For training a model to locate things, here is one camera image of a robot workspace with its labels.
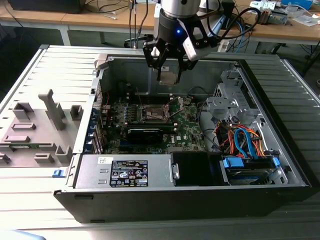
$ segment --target electronic equipment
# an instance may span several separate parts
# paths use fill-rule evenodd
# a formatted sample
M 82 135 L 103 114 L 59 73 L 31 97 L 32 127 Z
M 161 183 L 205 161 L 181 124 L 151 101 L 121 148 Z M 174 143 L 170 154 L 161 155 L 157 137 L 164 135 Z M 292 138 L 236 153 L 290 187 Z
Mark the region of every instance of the electronic equipment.
M 155 27 L 157 33 L 154 40 L 147 40 L 143 46 L 147 65 L 158 72 L 156 80 L 162 80 L 162 66 L 166 59 L 175 58 L 179 62 L 175 83 L 179 83 L 182 72 L 192 70 L 197 61 L 209 54 L 221 40 L 237 37 L 227 37 L 227 34 L 244 13 L 254 11 L 259 20 L 260 11 L 249 7 L 228 22 L 229 27 L 219 36 L 234 6 L 232 0 L 161 0 L 158 26 Z M 252 30 L 258 20 L 240 36 Z M 158 51 L 156 59 L 152 55 L 154 48 Z
M 86 0 L 8 0 L 14 10 L 32 10 L 78 14 Z
M 54 192 L 77 221 L 264 216 L 318 191 L 277 99 L 265 93 L 270 85 L 257 80 L 267 56 L 215 54 L 173 87 L 153 81 L 141 51 L 104 53 L 67 183 Z M 179 63 L 165 67 L 171 73 Z M 289 81 L 285 71 L 277 78 Z

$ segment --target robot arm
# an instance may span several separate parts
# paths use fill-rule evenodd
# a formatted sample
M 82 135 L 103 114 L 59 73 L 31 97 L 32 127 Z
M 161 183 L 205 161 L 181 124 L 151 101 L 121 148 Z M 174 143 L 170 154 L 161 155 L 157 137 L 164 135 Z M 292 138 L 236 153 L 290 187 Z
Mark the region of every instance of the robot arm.
M 183 71 L 192 70 L 197 61 L 208 55 L 211 48 L 225 37 L 228 30 L 222 37 L 218 33 L 226 17 L 231 16 L 235 4 L 232 0 L 220 1 L 161 0 L 157 36 L 143 46 L 148 66 L 158 71 L 157 81 L 161 80 L 161 68 L 166 59 L 178 60 L 178 83 Z M 255 8 L 252 10 L 258 13 L 259 18 L 260 12 Z M 154 48 L 159 51 L 156 59 L 152 56 Z

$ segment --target desk leg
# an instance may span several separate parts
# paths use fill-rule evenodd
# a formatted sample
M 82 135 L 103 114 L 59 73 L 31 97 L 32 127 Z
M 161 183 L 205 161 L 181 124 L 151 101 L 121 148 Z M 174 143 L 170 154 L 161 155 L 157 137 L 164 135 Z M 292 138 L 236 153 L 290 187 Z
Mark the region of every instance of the desk leg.
M 106 44 L 105 33 L 103 31 L 100 31 L 99 34 L 100 34 L 100 43 Z
M 248 45 L 246 47 L 244 47 L 244 52 L 246 54 L 255 54 L 257 47 L 258 47 L 259 42 L 258 41 L 249 41 Z
M 65 46 L 71 46 L 69 35 L 68 35 L 68 27 L 67 26 L 61 26 L 60 34 L 62 37 L 63 45 Z

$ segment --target wooden desk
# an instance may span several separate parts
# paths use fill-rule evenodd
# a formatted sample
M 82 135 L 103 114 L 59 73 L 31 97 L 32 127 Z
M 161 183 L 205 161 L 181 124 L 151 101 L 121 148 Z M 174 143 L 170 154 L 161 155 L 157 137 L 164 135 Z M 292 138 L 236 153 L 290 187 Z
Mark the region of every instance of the wooden desk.
M 116 3 L 117 0 L 99 0 L 99 5 L 102 6 L 104 4 Z M 118 9 L 122 6 L 127 6 L 128 3 L 123 1 L 115 6 L 109 6 L 104 8 L 104 11 L 112 11 L 113 9 Z M 97 6 L 95 3 L 92 4 L 93 8 L 89 8 L 92 11 L 96 11 Z M 137 5 L 137 16 L 136 16 L 136 24 L 140 26 L 142 19 L 144 18 L 146 13 L 146 4 L 140 3 Z M 66 14 L 62 20 L 62 24 L 66 25 L 80 25 L 80 26 L 93 26 L 93 27 L 109 27 L 109 28 L 129 28 L 129 8 L 124 8 L 116 11 L 116 15 L 110 15 L 116 17 L 117 20 L 113 20 L 109 17 L 104 16 L 103 14 L 107 13 L 93 13 L 87 10 L 84 10 L 82 14 Z M 143 29 L 145 30 L 153 30 L 155 26 L 155 5 L 149 4 L 148 7 L 148 15 L 144 21 Z M 131 27 L 134 24 L 134 11 L 132 11 L 132 20 Z
M 249 7 L 251 0 L 236 0 L 236 5 L 238 6 L 239 12 Z M 319 11 L 319 6 L 312 6 L 310 11 Z M 246 23 L 253 24 L 256 15 L 253 13 L 248 13 L 243 15 L 243 19 Z M 292 19 L 288 20 L 286 25 L 260 25 L 257 24 L 252 33 L 253 38 L 258 39 L 274 39 L 273 42 L 290 43 L 291 41 L 319 41 L 320 40 L 320 25 L 314 26 L 305 26 L 301 23 L 298 23 Z
M 251 0 L 236 0 L 238 10 L 241 11 L 247 8 Z M 99 13 L 89 12 L 83 10 L 81 14 L 68 14 L 59 12 L 40 12 L 40 11 L 15 11 L 12 10 L 7 0 L 6 7 L 11 14 L 24 26 L 31 28 L 47 28 L 60 30 L 63 43 L 70 45 L 68 30 L 78 31 L 95 31 L 95 32 L 129 32 L 129 9 L 124 8 L 116 11 L 113 20 Z M 99 0 L 99 5 L 117 3 L 118 0 Z M 126 1 L 123 1 L 115 6 L 104 8 L 105 11 L 111 11 L 121 6 L 126 6 Z M 96 3 L 93 2 L 90 6 L 92 11 L 97 10 Z M 319 11 L 320 7 L 313 6 L 311 11 Z M 137 26 L 140 25 L 146 12 L 145 4 L 138 4 L 137 6 Z M 149 4 L 148 16 L 144 22 L 142 33 L 152 34 L 154 29 L 154 12 L 155 5 Z M 131 24 L 133 26 L 134 19 L 132 14 Z M 255 14 L 244 14 L 243 18 L 247 23 L 254 23 Z M 13 17 L 8 13 L 3 5 L 0 5 L 0 20 L 2 25 L 6 26 L 20 26 Z M 230 34 L 236 34 L 236 30 L 230 31 Z M 273 42 L 273 43 L 288 43 L 288 44 L 306 44 L 316 45 L 320 40 L 320 26 L 304 26 L 292 19 L 289 19 L 287 25 L 256 25 L 251 41 L 256 42 Z

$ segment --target power supply label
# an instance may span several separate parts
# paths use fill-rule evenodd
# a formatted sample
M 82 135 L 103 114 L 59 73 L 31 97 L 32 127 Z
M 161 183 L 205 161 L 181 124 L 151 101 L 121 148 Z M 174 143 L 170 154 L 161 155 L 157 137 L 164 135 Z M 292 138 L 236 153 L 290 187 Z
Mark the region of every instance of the power supply label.
M 110 186 L 148 187 L 148 161 L 112 161 Z

